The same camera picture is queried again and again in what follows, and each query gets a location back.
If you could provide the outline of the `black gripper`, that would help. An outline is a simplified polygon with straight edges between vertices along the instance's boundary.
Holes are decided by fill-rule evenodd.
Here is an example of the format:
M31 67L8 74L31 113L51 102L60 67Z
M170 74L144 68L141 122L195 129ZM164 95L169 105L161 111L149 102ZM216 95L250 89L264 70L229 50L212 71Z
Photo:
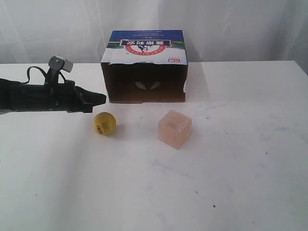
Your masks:
M73 81L50 87L48 110L68 113L92 113L93 107L105 104L106 96L76 86Z

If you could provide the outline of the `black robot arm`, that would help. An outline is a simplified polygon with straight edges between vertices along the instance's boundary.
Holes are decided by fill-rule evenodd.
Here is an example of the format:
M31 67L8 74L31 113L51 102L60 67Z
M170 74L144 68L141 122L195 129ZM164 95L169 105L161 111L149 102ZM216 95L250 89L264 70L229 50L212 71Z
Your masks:
M91 113L93 107L106 103L104 94L85 90L74 81L30 85L6 79L0 80L1 112L46 112Z

